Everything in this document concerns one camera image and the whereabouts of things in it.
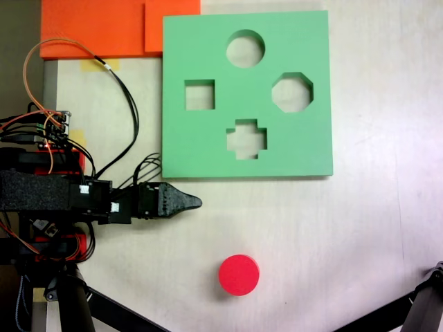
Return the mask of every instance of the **black foam padding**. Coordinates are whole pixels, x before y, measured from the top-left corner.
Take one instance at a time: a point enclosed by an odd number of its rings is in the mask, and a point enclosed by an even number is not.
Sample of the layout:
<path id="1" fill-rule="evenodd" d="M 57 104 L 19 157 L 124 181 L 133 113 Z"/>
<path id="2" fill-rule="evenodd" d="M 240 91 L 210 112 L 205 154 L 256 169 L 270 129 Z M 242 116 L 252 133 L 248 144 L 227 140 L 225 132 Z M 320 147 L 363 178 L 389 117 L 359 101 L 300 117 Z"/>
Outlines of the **black foam padding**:
<path id="1" fill-rule="evenodd" d="M 69 209 L 69 180 L 0 171 L 0 211 L 66 211 Z"/>

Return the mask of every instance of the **red disc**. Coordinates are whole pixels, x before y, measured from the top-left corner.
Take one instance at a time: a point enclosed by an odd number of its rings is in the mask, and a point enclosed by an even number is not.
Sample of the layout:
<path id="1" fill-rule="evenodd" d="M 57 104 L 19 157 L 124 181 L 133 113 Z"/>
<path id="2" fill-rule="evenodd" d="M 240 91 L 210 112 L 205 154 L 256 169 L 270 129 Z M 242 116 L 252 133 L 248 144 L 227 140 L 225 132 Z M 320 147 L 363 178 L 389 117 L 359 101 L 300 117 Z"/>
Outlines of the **red disc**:
<path id="1" fill-rule="evenodd" d="M 227 258 L 219 269 L 219 281 L 226 292 L 235 296 L 246 295 L 257 286 L 260 270 L 249 256 L 234 255 Z"/>

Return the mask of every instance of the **cross-shaped hole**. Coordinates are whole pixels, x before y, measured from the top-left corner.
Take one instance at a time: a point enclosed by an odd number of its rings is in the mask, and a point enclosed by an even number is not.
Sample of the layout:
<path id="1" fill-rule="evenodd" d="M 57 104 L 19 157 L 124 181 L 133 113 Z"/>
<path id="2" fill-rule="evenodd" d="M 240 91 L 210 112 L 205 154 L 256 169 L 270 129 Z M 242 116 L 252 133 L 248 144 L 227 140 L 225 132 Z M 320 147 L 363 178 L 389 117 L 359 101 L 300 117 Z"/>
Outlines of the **cross-shaped hole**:
<path id="1" fill-rule="evenodd" d="M 226 135 L 228 151 L 235 151 L 236 159 L 258 159 L 260 150 L 267 149 L 266 128 L 258 128 L 257 120 L 236 120 Z"/>

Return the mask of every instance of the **square hole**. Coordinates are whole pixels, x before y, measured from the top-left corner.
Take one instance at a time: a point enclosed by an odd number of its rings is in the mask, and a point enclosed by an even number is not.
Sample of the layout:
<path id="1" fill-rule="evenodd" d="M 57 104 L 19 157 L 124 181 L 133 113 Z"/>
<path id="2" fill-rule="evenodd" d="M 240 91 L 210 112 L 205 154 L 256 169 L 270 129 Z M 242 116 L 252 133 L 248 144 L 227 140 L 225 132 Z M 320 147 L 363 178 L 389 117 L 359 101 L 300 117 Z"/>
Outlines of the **square hole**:
<path id="1" fill-rule="evenodd" d="M 214 80 L 186 80 L 186 111 L 215 109 Z"/>

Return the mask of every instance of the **electrical wire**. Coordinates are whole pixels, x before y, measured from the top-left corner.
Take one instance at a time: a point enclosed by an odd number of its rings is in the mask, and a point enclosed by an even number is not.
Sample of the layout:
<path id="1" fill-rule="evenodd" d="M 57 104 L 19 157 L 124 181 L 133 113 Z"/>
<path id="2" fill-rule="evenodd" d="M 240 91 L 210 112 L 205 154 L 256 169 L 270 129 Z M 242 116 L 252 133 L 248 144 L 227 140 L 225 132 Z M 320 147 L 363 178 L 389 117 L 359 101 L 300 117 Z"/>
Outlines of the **electrical wire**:
<path id="1" fill-rule="evenodd" d="M 94 59 L 99 61 L 113 75 L 113 77 L 116 79 L 117 83 L 120 85 L 120 87 L 121 87 L 121 89 L 123 91 L 123 94 L 125 95 L 126 100 L 128 102 L 128 105 L 129 105 L 129 108 L 130 108 L 130 111 L 131 111 L 131 115 L 132 115 L 132 120 L 134 122 L 134 136 L 133 136 L 132 141 L 130 142 L 130 144 L 117 157 L 115 157 L 110 163 L 108 163 L 106 166 L 104 166 L 96 175 L 94 175 L 94 178 L 100 178 L 100 176 L 102 176 L 103 173 L 107 169 L 109 169 L 112 165 L 114 165 L 121 158 L 123 158 L 123 156 L 125 156 L 127 154 L 127 152 L 132 148 L 132 146 L 136 142 L 136 139 L 137 139 L 137 136 L 138 136 L 138 131 L 140 129 L 140 120 L 139 120 L 139 116 L 138 116 L 138 109 L 137 109 L 136 103 L 135 103 L 131 93 L 129 92 L 129 90 L 127 89 L 125 84 L 123 83 L 123 81 L 112 71 L 111 67 L 103 59 L 101 59 L 94 52 L 92 52 L 92 50 L 90 50 L 85 45 L 81 44 L 80 42 L 78 42 L 78 41 L 76 41 L 74 39 L 55 37 L 55 38 L 49 38 L 49 39 L 42 40 L 40 43 L 35 45 L 29 51 L 28 55 L 26 56 L 24 65 L 23 65 L 23 82 L 24 82 L 24 86 L 25 86 L 26 92 L 27 92 L 29 98 L 35 103 L 37 108 L 39 108 L 39 109 L 41 109 L 42 111 L 45 112 L 46 116 L 49 115 L 48 110 L 46 110 L 44 108 L 43 104 L 40 103 L 34 97 L 34 95 L 32 94 L 32 92 L 29 89 L 28 78 L 27 78 L 27 68 L 28 68 L 29 59 L 33 55 L 35 50 L 37 50 L 42 44 L 49 43 L 49 42 L 66 42 L 66 43 L 70 43 L 70 44 L 76 45 L 76 46 L 82 48 L 83 50 L 85 50 L 86 52 L 88 52 L 88 54 L 90 54 Z M 59 122 L 53 121 L 53 119 L 51 119 L 51 122 L 55 123 L 56 125 L 60 125 Z"/>
<path id="2" fill-rule="evenodd" d="M 82 177 L 82 183 L 86 183 L 86 179 L 84 178 L 83 169 L 82 166 L 79 164 L 79 160 L 75 158 L 73 155 L 72 149 L 75 148 L 78 151 L 80 151 L 84 156 L 89 160 L 89 162 L 93 166 L 93 172 L 95 170 L 94 161 L 92 159 L 91 154 L 81 145 L 78 143 L 70 140 L 66 136 L 58 136 L 57 133 L 54 133 L 51 137 L 48 135 L 45 135 L 38 131 L 4 131 L 0 132 L 0 138 L 4 136 L 14 136 L 14 135 L 21 135 L 21 134 L 30 134 L 30 135 L 36 135 L 42 138 L 45 138 L 47 140 L 53 141 L 56 145 L 59 145 L 65 152 L 67 156 L 70 156 L 74 163 L 78 165 L 80 176 Z"/>
<path id="3" fill-rule="evenodd" d="M 158 152 L 154 152 L 153 154 L 150 154 L 149 156 L 145 157 L 142 162 L 139 165 L 143 165 L 144 163 L 146 163 L 145 166 L 141 167 L 140 170 L 143 171 L 146 167 L 149 167 L 150 165 L 156 165 L 157 167 L 155 167 L 152 172 L 155 169 L 160 168 L 161 169 L 161 159 L 160 159 L 160 153 Z M 127 178 L 125 181 L 123 181 L 122 184 L 120 184 L 116 189 L 120 189 L 123 185 L 125 185 L 128 181 L 130 181 L 132 178 L 134 177 L 134 175 L 131 175 L 129 178 Z"/>
<path id="4" fill-rule="evenodd" d="M 19 240 L 20 242 L 22 242 L 23 245 L 24 245 L 25 247 L 27 247 L 27 249 L 29 249 L 30 251 L 32 251 L 33 253 L 35 253 L 35 254 L 37 254 L 37 255 L 40 255 L 40 252 L 39 252 L 34 246 L 32 246 L 32 245 L 30 245 L 29 243 L 27 243 L 26 241 L 20 239 L 20 238 L 18 237 L 18 235 L 15 234 L 11 229 L 8 229 L 8 227 L 6 227 L 4 223 L 0 223 L 0 228 L 3 228 L 3 230 L 4 230 L 6 233 L 8 233 L 11 237 L 14 237 L 14 238 L 16 238 L 17 240 Z"/>
<path id="5" fill-rule="evenodd" d="M 27 69 L 28 69 L 28 63 L 29 63 L 29 59 L 30 57 L 33 55 L 33 53 L 35 52 L 35 50 L 37 50 L 41 45 L 49 43 L 49 42 L 66 42 L 66 43 L 70 43 L 70 44 L 74 44 L 76 46 L 79 46 L 80 48 L 83 48 L 86 52 L 88 52 L 92 57 L 95 57 L 96 55 L 89 49 L 87 48 L 85 45 L 81 44 L 80 42 L 74 40 L 74 39 L 69 39 L 69 38 L 62 38 L 62 37 L 55 37 L 55 38 L 49 38 L 49 39 L 45 39 L 42 40 L 40 43 L 38 43 L 37 45 L 35 45 L 34 47 L 31 48 L 31 50 L 29 51 L 28 55 L 26 56 L 24 65 L 23 65 L 23 83 L 26 89 L 26 92 L 29 96 L 29 98 L 35 103 L 35 105 L 37 106 L 38 109 L 41 110 L 45 110 L 44 106 L 42 103 L 40 103 L 35 97 L 34 95 L 31 93 L 30 89 L 29 89 L 29 85 L 28 85 L 28 77 L 27 77 Z"/>
<path id="6" fill-rule="evenodd" d="M 142 178 L 145 178 L 146 176 L 148 176 L 149 174 L 151 174 L 155 169 L 153 169 L 152 171 L 149 171 L 148 173 L 143 174 L 142 176 L 140 176 L 140 178 L 138 178 L 139 180 L 141 180 Z M 157 176 L 159 176 L 161 174 L 161 169 L 153 176 L 151 176 L 149 179 L 146 180 L 146 182 L 150 182 L 152 179 L 156 178 Z"/>
<path id="7" fill-rule="evenodd" d="M 17 325 L 17 328 L 21 332 L 26 332 L 20 325 L 19 321 L 19 308 L 20 308 L 20 298 L 21 298 L 21 292 L 23 290 L 23 276 L 20 277 L 20 287 L 19 287 L 19 294 L 17 296 L 17 302 L 15 304 L 15 324 Z"/>
<path id="8" fill-rule="evenodd" d="M 26 285 L 24 283 L 23 288 L 21 290 L 21 301 L 23 302 L 23 307 L 25 308 L 25 312 L 28 316 L 30 316 L 29 310 L 28 310 L 28 306 L 26 305 L 26 296 L 25 296 L 25 289 L 26 289 Z"/>
<path id="9" fill-rule="evenodd" d="M 53 114 L 57 114 L 57 115 L 61 115 L 60 112 L 56 112 L 56 111 L 51 111 L 51 110 L 46 110 L 46 112 L 48 113 L 53 113 Z M 3 126 L 0 127 L 0 130 L 4 130 L 7 126 L 9 126 L 10 124 L 14 123 L 15 121 L 17 121 L 18 119 L 22 119 L 26 116 L 31 116 L 32 114 L 38 114 L 38 113 L 42 113 L 42 111 L 33 111 L 30 113 L 26 113 L 26 114 L 21 114 L 20 116 L 17 116 L 16 118 L 8 121 L 7 123 L 5 123 Z"/>
<path id="10" fill-rule="evenodd" d="M 27 124 L 27 125 L 26 125 L 26 124 L 23 124 L 23 125 L 19 125 L 19 126 L 12 127 L 12 128 L 7 128 L 7 129 L 3 130 L 3 132 L 0 133 L 0 136 L 2 136 L 3 133 L 9 133 L 9 132 L 12 132 L 12 131 L 14 131 L 14 130 L 17 130 L 17 129 L 23 129 L 23 128 L 32 128 L 32 129 L 37 129 L 37 130 L 42 129 L 41 127 L 38 127 L 38 126 L 32 126 L 31 124 Z"/>
<path id="11" fill-rule="evenodd" d="M 143 164 L 146 162 L 146 160 L 148 160 L 149 158 L 151 158 L 150 154 L 149 156 L 147 156 L 140 164 L 138 164 L 138 166 L 136 167 L 135 171 L 134 171 L 134 175 L 132 176 L 132 185 L 134 187 L 137 186 L 137 182 L 138 182 L 138 175 L 140 174 L 140 171 L 142 170 Z"/>
<path id="12" fill-rule="evenodd" d="M 54 114 L 51 114 L 49 117 L 47 117 L 44 124 L 43 124 L 43 134 L 44 135 L 46 135 L 46 125 L 48 124 L 48 121 L 53 118 L 53 116 L 54 116 Z M 48 174 L 51 174 L 51 172 L 53 171 L 53 168 L 54 168 L 54 157 L 53 157 L 53 152 L 51 151 L 51 146 L 49 145 L 48 140 L 46 140 L 46 147 L 48 148 L 49 156 L 51 156 L 51 167 L 49 168 L 49 172 L 48 172 Z"/>
<path id="13" fill-rule="evenodd" d="M 36 105 L 34 102 L 30 102 L 30 103 L 28 104 L 28 112 L 27 112 L 27 113 L 30 113 L 30 112 L 31 112 L 31 109 L 33 108 L 33 106 L 37 107 L 37 105 Z"/>
<path id="14" fill-rule="evenodd" d="M 75 233 L 75 238 L 77 239 L 77 249 L 75 249 L 74 253 L 71 256 L 66 258 L 67 261 L 74 260 L 80 251 L 80 238 L 77 233 Z"/>
<path id="15" fill-rule="evenodd" d="M 89 247 L 87 248 L 87 251 L 80 257 L 77 258 L 78 261 L 83 262 L 87 261 L 91 258 L 92 254 L 96 250 L 96 234 L 94 232 L 94 228 L 92 226 L 92 222 L 87 221 L 86 222 L 88 229 L 89 229 Z"/>
<path id="16" fill-rule="evenodd" d="M 132 141 L 130 142 L 130 144 L 117 156 L 115 157 L 110 163 L 108 163 L 106 166 L 104 166 L 95 176 L 95 178 L 100 178 L 103 173 L 105 173 L 107 171 L 107 169 L 109 169 L 112 165 L 114 165 L 115 163 L 117 163 L 121 158 L 123 158 L 127 152 L 132 148 L 132 146 L 135 144 L 137 137 L 138 137 L 138 132 L 140 130 L 140 119 L 139 119 L 139 114 L 138 114 L 138 109 L 137 109 L 137 105 L 131 95 L 131 93 L 129 92 L 129 90 L 127 89 L 127 87 L 125 86 L 125 84 L 123 83 L 123 81 L 112 71 L 112 69 L 110 69 L 109 65 L 106 64 L 105 61 L 103 61 L 102 59 L 100 59 L 99 57 L 95 56 L 95 58 L 101 63 L 103 64 L 103 66 L 105 66 L 105 68 L 107 68 L 109 70 L 109 72 L 114 76 L 114 78 L 116 79 L 117 83 L 120 85 L 123 94 L 126 97 L 126 100 L 128 102 L 129 105 L 129 109 L 131 111 L 131 115 L 132 115 L 132 120 L 134 123 L 134 135 L 132 138 Z"/>

